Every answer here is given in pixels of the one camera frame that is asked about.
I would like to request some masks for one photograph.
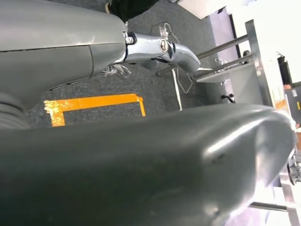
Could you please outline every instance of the black pants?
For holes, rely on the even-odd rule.
[[[112,0],[111,12],[126,22],[140,15],[159,0]]]

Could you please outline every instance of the metal bolt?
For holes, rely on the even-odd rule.
[[[134,38],[131,37],[131,36],[125,37],[125,43],[126,44],[133,44],[134,43]]]
[[[163,53],[166,53],[168,51],[168,43],[166,39],[161,39],[159,47],[160,50]]]

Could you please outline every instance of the orange floor marking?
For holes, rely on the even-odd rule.
[[[143,116],[146,116],[143,99],[134,93],[101,97],[84,97],[66,100],[45,100],[45,109],[50,114],[52,126],[65,126],[63,112],[82,110],[94,107],[121,105],[139,102]]]
[[[288,112],[288,108],[287,108],[287,102],[285,100],[281,100],[281,101],[277,102],[275,104],[275,108],[281,109],[281,110],[285,110],[285,111]]]

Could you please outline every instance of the gray carpet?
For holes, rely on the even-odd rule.
[[[106,0],[54,0],[74,6],[104,11]],[[161,0],[152,8],[137,16],[128,23],[130,31],[149,33],[155,24],[166,21],[172,25],[174,32],[180,42],[186,45],[198,54],[215,46],[213,34],[210,19],[199,20],[177,4],[168,0]],[[158,29],[154,28],[154,34]],[[202,67],[213,67],[214,58],[210,56],[202,60]],[[51,126],[50,116],[44,110],[44,100],[57,100],[77,97],[93,97],[114,94],[136,93],[144,100],[146,115],[153,115],[179,109],[171,73],[157,77],[155,72],[144,69],[140,65],[130,65],[132,74],[121,80],[116,76],[97,76],[75,84],[63,85],[58,89],[48,91],[41,97],[35,108],[27,112],[32,127]],[[187,88],[189,84],[185,75],[181,74],[180,80]],[[211,95],[214,85],[194,84],[189,94],[180,90],[183,108],[213,104],[207,95]],[[66,124],[77,122],[91,122],[121,117],[140,116],[139,108],[124,106],[122,110],[118,107],[97,108],[79,111],[78,113],[66,113]]]

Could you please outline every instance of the metal rod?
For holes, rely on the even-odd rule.
[[[200,53],[200,54],[197,55],[197,57],[199,60],[201,60],[201,59],[203,59],[203,58],[205,58],[205,57],[208,57],[208,56],[212,55],[212,54],[218,53],[218,52],[220,52],[220,51],[223,51],[223,50],[225,50],[225,49],[227,49],[227,48],[230,48],[230,47],[232,47],[232,46],[235,46],[235,45],[238,45],[239,43],[242,43],[242,42],[244,42],[244,41],[247,41],[247,35],[244,35],[244,36],[241,36],[241,37],[239,37],[239,38],[237,38],[237,39],[233,39],[232,41],[226,42],[226,43],[224,43],[224,44],[220,45],[220,46],[217,46],[215,48],[208,50],[208,51],[204,52],[204,53]],[[175,67],[167,67],[167,68],[165,68],[165,69],[162,69],[162,70],[161,70],[159,72],[157,72],[157,75],[165,74],[165,73],[170,72],[173,68],[177,68],[177,67],[176,66]]]
[[[201,60],[201,59],[203,59],[203,58],[205,58],[205,57],[210,56],[212,54],[218,53],[218,52],[220,52],[220,51],[223,51],[223,50],[225,50],[225,49],[227,49],[227,48],[230,48],[230,47],[232,47],[232,46],[235,46],[235,45],[238,45],[239,43],[244,42],[244,41],[247,41],[247,35],[244,35],[244,36],[241,36],[241,37],[239,37],[239,38],[237,38],[237,39],[233,39],[232,41],[224,43],[224,44],[220,45],[220,46],[217,46],[215,48],[208,50],[207,52],[198,54],[198,55],[197,55],[197,57],[199,60]]]
[[[253,202],[250,205],[251,208],[262,209],[262,210],[275,210],[275,211],[284,211],[287,212],[286,206],[281,206],[276,204],[263,203],[263,202]]]
[[[284,166],[281,171],[280,171],[279,177],[283,189],[283,194],[284,195],[284,200],[287,205],[287,212],[289,213],[290,225],[300,226],[299,213],[294,200],[293,188],[287,165]]]
[[[213,72],[216,72],[216,71],[218,71],[218,70],[221,70],[221,69],[223,69],[223,68],[226,68],[226,67],[229,67],[229,66],[232,66],[232,65],[238,64],[238,63],[240,63],[240,62],[247,61],[247,60],[250,59],[250,58],[252,58],[252,54],[247,55],[247,56],[244,56],[244,57],[241,57],[241,58],[239,58],[239,59],[237,59],[237,60],[234,60],[234,61],[232,61],[232,62],[229,62],[229,63],[224,64],[224,65],[221,65],[221,66],[219,66],[219,67],[216,67],[216,68],[212,69],[211,71],[207,71],[207,72],[204,72],[204,73],[202,73],[202,74],[200,74],[200,75],[195,75],[195,76],[193,76],[193,79],[196,80],[196,79],[203,78],[203,77],[204,77],[205,75],[207,75],[207,74],[211,74],[211,73],[213,73]]]

